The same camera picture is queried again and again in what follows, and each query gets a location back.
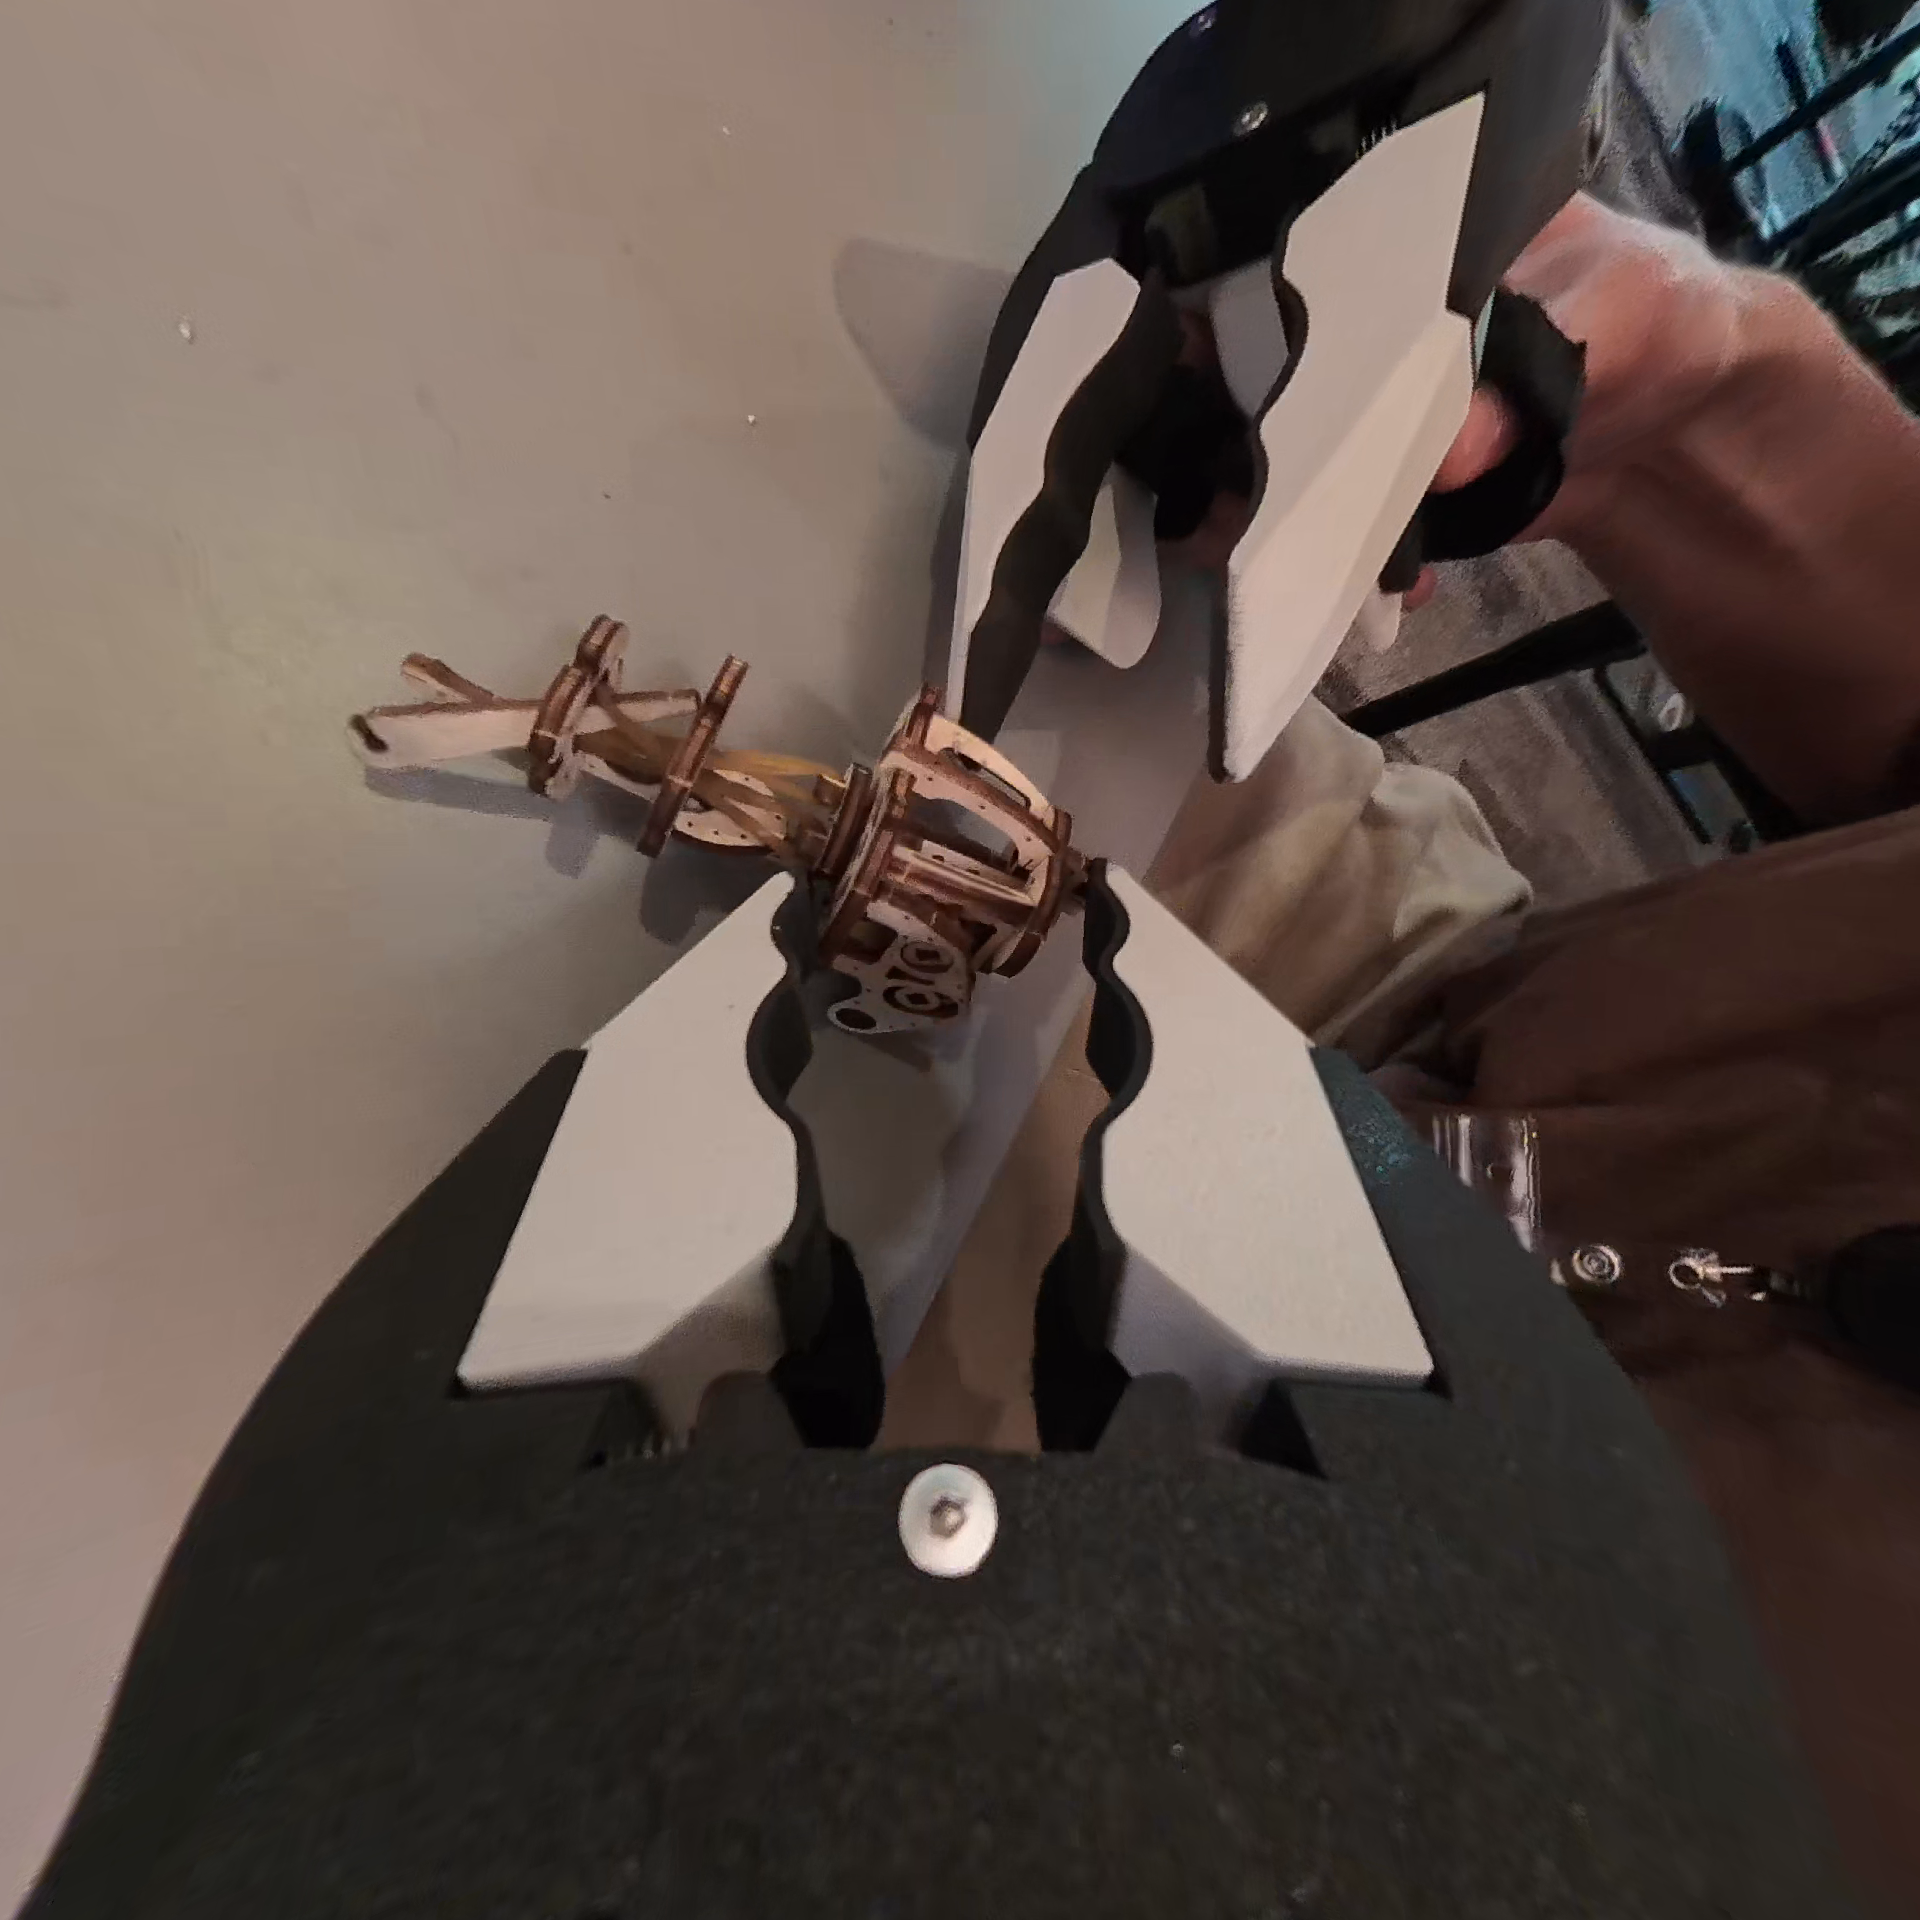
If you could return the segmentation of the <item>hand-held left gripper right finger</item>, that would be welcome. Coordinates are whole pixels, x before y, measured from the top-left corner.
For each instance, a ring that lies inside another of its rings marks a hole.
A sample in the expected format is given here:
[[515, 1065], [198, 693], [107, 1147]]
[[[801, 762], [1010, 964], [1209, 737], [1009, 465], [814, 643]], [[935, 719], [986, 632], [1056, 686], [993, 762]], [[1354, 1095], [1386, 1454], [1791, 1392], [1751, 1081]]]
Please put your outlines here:
[[1071, 1327], [1194, 1391], [1425, 1389], [1434, 1361], [1309, 1039], [1128, 870], [1082, 904]]

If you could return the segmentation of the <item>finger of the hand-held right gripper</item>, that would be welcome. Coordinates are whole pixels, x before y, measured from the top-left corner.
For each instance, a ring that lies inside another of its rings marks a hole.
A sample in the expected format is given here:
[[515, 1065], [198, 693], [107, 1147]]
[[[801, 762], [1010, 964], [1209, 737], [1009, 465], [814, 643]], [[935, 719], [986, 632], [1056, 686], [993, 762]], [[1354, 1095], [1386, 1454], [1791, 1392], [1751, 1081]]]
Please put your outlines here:
[[1003, 723], [1048, 625], [1133, 668], [1163, 620], [1153, 493], [1116, 468], [1151, 373], [1141, 282], [1103, 259], [1056, 278], [972, 440], [947, 715]]
[[1448, 303], [1485, 95], [1375, 143], [1289, 226], [1272, 295], [1305, 338], [1256, 419], [1253, 519], [1230, 554], [1212, 778], [1247, 781], [1320, 683], [1452, 449], [1477, 324]]

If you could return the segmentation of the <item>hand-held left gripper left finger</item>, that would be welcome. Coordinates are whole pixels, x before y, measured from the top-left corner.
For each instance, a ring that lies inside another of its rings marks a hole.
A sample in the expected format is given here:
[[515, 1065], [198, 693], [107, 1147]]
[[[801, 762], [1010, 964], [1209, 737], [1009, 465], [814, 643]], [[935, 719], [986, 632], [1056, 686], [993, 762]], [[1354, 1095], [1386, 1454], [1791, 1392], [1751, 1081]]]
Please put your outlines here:
[[788, 1349], [776, 1276], [818, 1223], [806, 896], [764, 880], [586, 1047], [458, 1362], [479, 1395], [630, 1380], [705, 1396]]

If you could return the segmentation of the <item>wooden model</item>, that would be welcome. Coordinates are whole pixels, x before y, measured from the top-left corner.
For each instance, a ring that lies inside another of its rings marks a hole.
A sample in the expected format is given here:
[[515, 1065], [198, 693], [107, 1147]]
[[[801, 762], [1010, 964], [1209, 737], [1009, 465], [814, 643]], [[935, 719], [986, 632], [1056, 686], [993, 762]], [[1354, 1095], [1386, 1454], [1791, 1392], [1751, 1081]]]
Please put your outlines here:
[[837, 771], [722, 743], [747, 661], [728, 656], [705, 688], [642, 688], [624, 681], [628, 640], [595, 618], [535, 698], [411, 654], [400, 677], [419, 700], [355, 712], [349, 738], [384, 775], [505, 758], [544, 802], [600, 784], [646, 805], [645, 856], [681, 843], [796, 876], [817, 964], [844, 982], [828, 1020], [855, 1037], [959, 1026], [985, 981], [1016, 979], [1081, 908], [1091, 863], [1071, 815], [948, 719], [939, 684], [875, 761]]

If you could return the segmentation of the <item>person's right forearm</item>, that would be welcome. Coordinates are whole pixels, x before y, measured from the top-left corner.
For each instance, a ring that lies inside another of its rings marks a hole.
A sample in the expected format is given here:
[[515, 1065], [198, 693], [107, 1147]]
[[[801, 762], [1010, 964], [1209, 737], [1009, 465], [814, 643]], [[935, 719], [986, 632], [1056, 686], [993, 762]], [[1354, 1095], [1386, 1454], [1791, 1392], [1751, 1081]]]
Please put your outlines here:
[[1799, 289], [1751, 290], [1569, 541], [1788, 812], [1855, 825], [1917, 805], [1918, 424]]

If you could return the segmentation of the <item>person's right hand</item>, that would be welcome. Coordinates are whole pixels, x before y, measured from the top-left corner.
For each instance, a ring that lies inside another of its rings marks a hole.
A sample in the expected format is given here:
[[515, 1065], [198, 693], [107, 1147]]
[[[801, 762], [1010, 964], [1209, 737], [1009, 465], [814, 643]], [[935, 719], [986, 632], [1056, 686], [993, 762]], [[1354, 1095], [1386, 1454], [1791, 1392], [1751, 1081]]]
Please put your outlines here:
[[1572, 545], [1633, 468], [1733, 397], [1736, 374], [1806, 304], [1805, 290], [1718, 259], [1696, 236], [1579, 193], [1515, 261], [1504, 290], [1585, 355], [1552, 503], [1515, 545]]

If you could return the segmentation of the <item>person's beige trousers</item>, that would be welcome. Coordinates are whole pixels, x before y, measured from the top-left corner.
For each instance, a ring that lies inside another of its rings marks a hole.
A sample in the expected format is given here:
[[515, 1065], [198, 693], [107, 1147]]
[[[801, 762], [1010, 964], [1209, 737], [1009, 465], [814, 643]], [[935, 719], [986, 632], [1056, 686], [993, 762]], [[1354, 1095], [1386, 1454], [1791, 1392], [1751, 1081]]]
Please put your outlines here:
[[1199, 781], [1146, 889], [1311, 1040], [1383, 1068], [1534, 891], [1452, 777], [1316, 698], [1239, 783]]

